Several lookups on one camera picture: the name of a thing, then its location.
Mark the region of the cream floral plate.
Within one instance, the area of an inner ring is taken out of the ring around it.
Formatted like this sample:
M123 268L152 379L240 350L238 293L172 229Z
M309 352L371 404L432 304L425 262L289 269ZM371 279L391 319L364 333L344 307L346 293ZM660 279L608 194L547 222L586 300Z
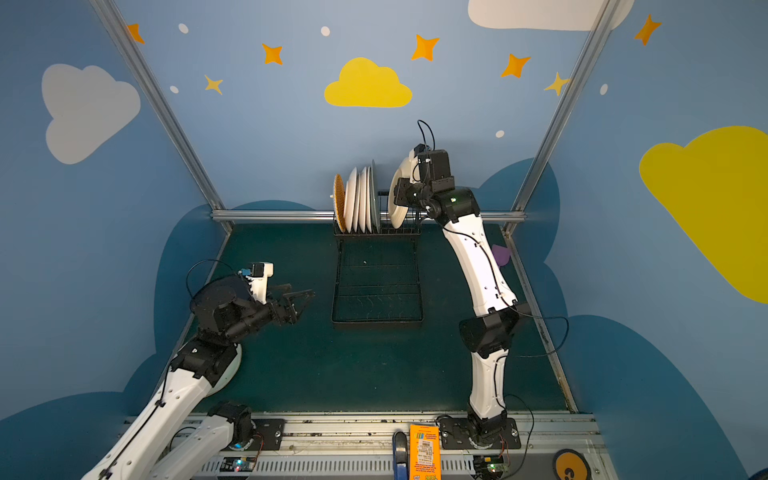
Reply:
M401 162L395 171L388 195L388 215L394 229L399 229L408 212L408 202L405 194L408 189L406 182L415 184L420 182L418 158L414 149Z

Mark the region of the grey-green plain plate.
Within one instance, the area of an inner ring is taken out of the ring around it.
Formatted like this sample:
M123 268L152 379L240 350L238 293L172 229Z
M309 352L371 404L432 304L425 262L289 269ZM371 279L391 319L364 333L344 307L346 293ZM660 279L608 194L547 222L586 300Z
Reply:
M370 200L370 216L371 216L371 231L378 233L380 231L380 207L379 207L379 195L376 188L376 175L375 175L375 161L371 161L369 168L369 200Z

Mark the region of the sunburst plate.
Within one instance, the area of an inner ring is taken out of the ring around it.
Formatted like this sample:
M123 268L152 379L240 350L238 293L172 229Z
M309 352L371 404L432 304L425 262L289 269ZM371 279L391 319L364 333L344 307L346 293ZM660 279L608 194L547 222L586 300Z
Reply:
M358 227L361 233L369 232L368 168L364 167L358 177Z
M352 214L352 232L359 233L362 225L360 220L361 215L361 194L362 194L362 178L361 173L358 172L355 176L355 196L353 202L353 214Z

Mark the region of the green-rimmed Hao Wei plate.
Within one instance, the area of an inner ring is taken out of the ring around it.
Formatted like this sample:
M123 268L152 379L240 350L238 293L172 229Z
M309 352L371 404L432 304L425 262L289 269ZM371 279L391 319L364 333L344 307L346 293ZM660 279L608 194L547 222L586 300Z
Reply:
M347 233L354 232L354 221L356 219L355 201L357 190L358 170L353 168L346 182L345 203L344 203L344 224Z

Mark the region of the woven bamboo plate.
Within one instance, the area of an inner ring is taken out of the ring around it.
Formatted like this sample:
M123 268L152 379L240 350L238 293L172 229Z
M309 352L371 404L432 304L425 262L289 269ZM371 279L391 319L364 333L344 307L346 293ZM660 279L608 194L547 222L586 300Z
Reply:
M344 217L345 209L345 188L340 174L336 174L333 183L333 202L336 225L341 233L345 233L346 221Z

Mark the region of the black wire dish rack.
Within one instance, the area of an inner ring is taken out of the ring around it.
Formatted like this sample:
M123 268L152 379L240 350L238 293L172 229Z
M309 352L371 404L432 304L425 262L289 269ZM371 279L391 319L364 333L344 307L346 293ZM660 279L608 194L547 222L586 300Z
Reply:
M389 219L377 233L334 228L336 277L331 322L336 329L418 328L424 319L417 259L423 214L410 210L400 228Z

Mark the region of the white plate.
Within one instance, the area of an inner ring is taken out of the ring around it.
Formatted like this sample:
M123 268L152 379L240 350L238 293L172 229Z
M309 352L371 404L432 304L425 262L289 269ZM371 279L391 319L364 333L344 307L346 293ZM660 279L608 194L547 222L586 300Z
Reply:
M371 219L371 168L370 166L365 168L365 193L364 193L364 219L365 219L365 233L373 232L373 220Z

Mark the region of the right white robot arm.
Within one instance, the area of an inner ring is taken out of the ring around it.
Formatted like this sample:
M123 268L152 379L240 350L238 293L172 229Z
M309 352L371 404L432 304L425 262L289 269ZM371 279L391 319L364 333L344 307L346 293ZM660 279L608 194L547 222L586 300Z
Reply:
M396 206L423 211L440 225L464 274L475 313L459 324L472 364L468 435L473 445L488 448L508 426L504 378L520 320L517 297L493 257L471 190L455 188L446 181L422 183L400 178L394 182L390 197Z

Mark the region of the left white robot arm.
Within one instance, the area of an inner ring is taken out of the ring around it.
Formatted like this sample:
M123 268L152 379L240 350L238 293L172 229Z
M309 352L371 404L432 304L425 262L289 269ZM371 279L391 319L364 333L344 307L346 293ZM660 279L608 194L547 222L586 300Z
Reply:
M245 271L213 280L191 298L197 332L170 361L159 390L86 478L190 478L216 452L251 439L250 409L222 403L190 439L163 453L200 401L234 376L242 340L271 322L297 323L315 296L312 289L270 289L267 282L267 276Z

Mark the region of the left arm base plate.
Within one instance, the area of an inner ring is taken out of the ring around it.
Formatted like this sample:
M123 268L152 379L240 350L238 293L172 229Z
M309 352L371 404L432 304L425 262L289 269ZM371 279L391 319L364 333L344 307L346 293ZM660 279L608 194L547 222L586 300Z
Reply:
M286 421L283 418L252 418L251 438L244 450L278 451L281 448Z

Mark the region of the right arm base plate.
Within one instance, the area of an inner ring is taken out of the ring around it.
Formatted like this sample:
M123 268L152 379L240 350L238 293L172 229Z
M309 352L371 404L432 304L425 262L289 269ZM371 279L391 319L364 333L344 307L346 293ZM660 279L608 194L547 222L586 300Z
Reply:
M436 419L443 450L487 450L522 448L520 433L513 419L493 428L489 433L477 433L467 418L439 416Z

